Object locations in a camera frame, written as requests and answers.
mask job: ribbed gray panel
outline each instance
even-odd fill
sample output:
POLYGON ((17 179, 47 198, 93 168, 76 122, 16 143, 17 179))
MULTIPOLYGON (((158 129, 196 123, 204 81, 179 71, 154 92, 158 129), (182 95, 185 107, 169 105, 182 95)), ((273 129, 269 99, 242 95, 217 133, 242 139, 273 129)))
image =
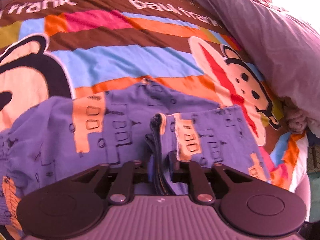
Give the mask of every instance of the ribbed gray panel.
MULTIPOLYGON (((111 207, 103 221, 72 240, 252 240, 223 223, 210 206, 188 196, 136 196, 125 206, 111 207)), ((287 236, 283 240, 301 240, 287 236)), ((27 236, 25 240, 39 240, 27 236)))

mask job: cartoon monkey face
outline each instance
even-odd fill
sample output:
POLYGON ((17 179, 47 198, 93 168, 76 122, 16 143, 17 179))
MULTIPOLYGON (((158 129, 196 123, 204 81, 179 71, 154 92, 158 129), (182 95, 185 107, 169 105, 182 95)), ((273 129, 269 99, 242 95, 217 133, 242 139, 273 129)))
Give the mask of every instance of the cartoon monkey face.
POLYGON ((0 56, 0 131, 49 97, 72 98, 67 72, 46 51, 48 41, 43 34, 27 36, 0 56))
POLYGON ((229 79, 236 93, 253 103, 257 112, 268 117, 274 129, 279 129, 281 126, 272 114, 272 101, 257 76, 233 49, 222 45, 221 50, 227 58, 225 60, 227 66, 232 70, 233 78, 229 79))

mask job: white logo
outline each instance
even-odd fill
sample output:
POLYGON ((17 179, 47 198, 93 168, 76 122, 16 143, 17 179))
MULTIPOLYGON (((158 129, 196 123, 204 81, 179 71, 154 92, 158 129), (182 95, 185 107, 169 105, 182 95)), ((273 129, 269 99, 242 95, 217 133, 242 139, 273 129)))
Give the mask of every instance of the white logo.
POLYGON ((162 203, 162 202, 165 201, 165 199, 162 197, 162 198, 157 199, 157 201, 158 201, 159 203, 162 203))

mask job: bed sheet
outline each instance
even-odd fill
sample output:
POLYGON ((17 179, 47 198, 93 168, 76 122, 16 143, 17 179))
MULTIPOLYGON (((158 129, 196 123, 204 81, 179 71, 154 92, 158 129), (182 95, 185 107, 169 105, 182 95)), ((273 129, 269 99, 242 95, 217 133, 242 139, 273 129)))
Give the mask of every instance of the bed sheet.
POLYGON ((270 183, 294 191, 300 182, 306 135, 288 132, 246 52, 192 0, 11 0, 0 11, 0 55, 0 131, 49 97, 94 97, 149 78, 239 105, 270 183))

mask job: monkey mouth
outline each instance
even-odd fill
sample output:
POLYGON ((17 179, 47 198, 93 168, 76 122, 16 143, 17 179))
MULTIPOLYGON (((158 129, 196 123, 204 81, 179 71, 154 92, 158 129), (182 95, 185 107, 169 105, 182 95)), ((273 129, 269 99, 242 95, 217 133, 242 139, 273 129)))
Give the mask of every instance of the monkey mouth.
POLYGON ((12 100, 12 93, 9 91, 1 92, 0 93, 0 111, 10 103, 12 100))

